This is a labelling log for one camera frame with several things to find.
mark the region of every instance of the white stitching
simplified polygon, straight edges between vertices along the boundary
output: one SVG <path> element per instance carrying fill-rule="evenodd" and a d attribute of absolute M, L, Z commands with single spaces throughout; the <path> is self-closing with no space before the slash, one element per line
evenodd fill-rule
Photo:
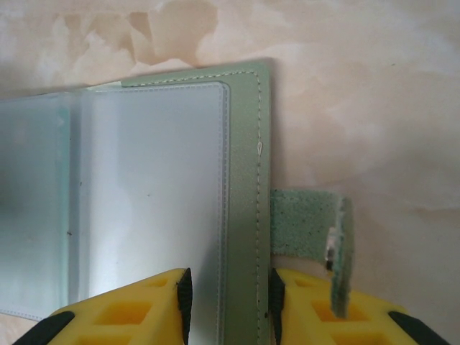
<path fill-rule="evenodd" d="M 213 74 L 213 75 L 197 75 L 195 77 L 186 77 L 186 78 L 176 78 L 176 79 L 167 79 L 167 80 L 159 80 L 154 81 L 151 83 L 140 83 L 129 87 L 136 87 L 136 86 L 151 86 L 151 85 L 158 85 L 163 83 L 173 83 L 175 81 L 190 81 L 190 80 L 198 80 L 203 78 L 215 78 L 215 77 L 224 77 L 227 75 L 238 75 L 238 74 L 252 74 L 257 79 L 257 90 L 259 92 L 259 100 L 257 106 L 257 196 L 256 196 L 256 219 L 257 219 L 257 228 L 256 228 L 256 304 L 257 304 L 257 345 L 260 345 L 260 336 L 261 336 L 261 329 L 260 329 L 260 253 L 259 253 L 259 236 L 260 236 L 260 165 L 261 165 L 261 156 L 262 156 L 262 136 L 260 133 L 260 123 L 262 121 L 261 117 L 261 107 L 262 107 L 262 90 L 260 89 L 260 79 L 257 72 L 251 70 L 240 70 L 236 72 L 227 72 L 227 73 L 220 73 L 220 74 Z"/>

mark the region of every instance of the stitched edge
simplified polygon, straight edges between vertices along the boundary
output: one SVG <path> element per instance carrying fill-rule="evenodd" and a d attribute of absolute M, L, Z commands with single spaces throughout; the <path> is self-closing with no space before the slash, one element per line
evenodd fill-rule
<path fill-rule="evenodd" d="M 36 315 L 32 315 L 28 313 L 21 313 L 20 311 L 13 311 L 9 309 L 0 309 L 0 313 L 11 315 L 11 316 L 19 316 L 20 318 L 26 318 L 28 320 L 33 320 L 33 321 L 41 321 L 43 319 Z"/>
<path fill-rule="evenodd" d="M 261 337 L 261 328 L 260 328 L 260 253 L 259 253 L 259 237 L 260 237 L 260 165 L 261 165 L 261 156 L 262 156 L 262 137 L 260 133 L 260 123 L 262 121 L 261 111 L 262 111 L 262 90 L 260 88 L 260 79 L 257 72 L 252 70 L 240 70 L 234 72 L 227 72 L 227 73 L 219 73 L 219 74 L 212 74 L 212 75 L 196 75 L 194 77 L 185 77 L 185 78 L 173 78 L 173 79 L 166 79 L 166 80 L 159 80 L 154 81 L 151 83 L 140 83 L 135 84 L 128 87 L 137 87 L 137 86 L 152 86 L 158 85 L 163 83 L 173 83 L 176 81 L 190 81 L 190 80 L 199 80 L 204 78 L 218 78 L 224 77 L 228 75 L 238 75 L 238 74 L 252 74 L 257 79 L 257 90 L 259 93 L 259 100 L 257 106 L 257 196 L 256 196 L 256 304 L 257 304 L 257 345 L 260 345 L 260 337 Z"/>

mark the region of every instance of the black rubber pad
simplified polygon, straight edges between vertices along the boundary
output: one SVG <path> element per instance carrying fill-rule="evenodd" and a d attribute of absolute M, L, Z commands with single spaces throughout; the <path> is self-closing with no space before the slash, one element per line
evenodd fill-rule
<path fill-rule="evenodd" d="M 418 345 L 449 345 L 447 341 L 417 318 L 398 311 L 390 311 L 388 315 Z"/>
<path fill-rule="evenodd" d="M 281 311 L 285 306 L 285 283 L 275 268 L 272 268 L 272 274 L 270 275 L 269 305 L 272 313 L 276 345 L 280 345 L 282 336 Z"/>
<path fill-rule="evenodd" d="M 47 345 L 52 339 L 75 318 L 71 311 L 44 318 L 19 338 L 14 345 Z"/>
<path fill-rule="evenodd" d="M 188 335 L 190 333 L 190 321 L 192 318 L 192 271 L 188 268 L 178 283 L 179 310 L 182 315 L 182 337 L 184 344 L 188 345 Z"/>

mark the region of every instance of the card holder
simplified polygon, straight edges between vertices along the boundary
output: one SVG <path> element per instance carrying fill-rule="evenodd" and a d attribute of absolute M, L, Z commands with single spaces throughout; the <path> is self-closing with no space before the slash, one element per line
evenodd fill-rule
<path fill-rule="evenodd" d="M 14 132 L 21 118 L 34 127 L 27 152 L 14 146 L 19 134 L 0 139 L 0 164 L 8 167 L 2 205 L 15 190 L 11 200 L 20 196 L 40 210 L 13 222 L 8 205 L 0 206 L 1 312 L 38 319 L 190 267 L 190 344 L 266 343 L 270 89 L 263 64 L 21 98 L 0 103 L 0 114 L 3 132 Z"/>

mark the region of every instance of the beige marble surface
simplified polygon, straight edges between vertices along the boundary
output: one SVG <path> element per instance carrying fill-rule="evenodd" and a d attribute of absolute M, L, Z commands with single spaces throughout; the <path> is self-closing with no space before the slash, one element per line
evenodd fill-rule
<path fill-rule="evenodd" d="M 273 186 L 349 194 L 354 287 L 457 344 L 459 18 L 456 0 L 6 0 L 0 94 L 270 58 Z"/>

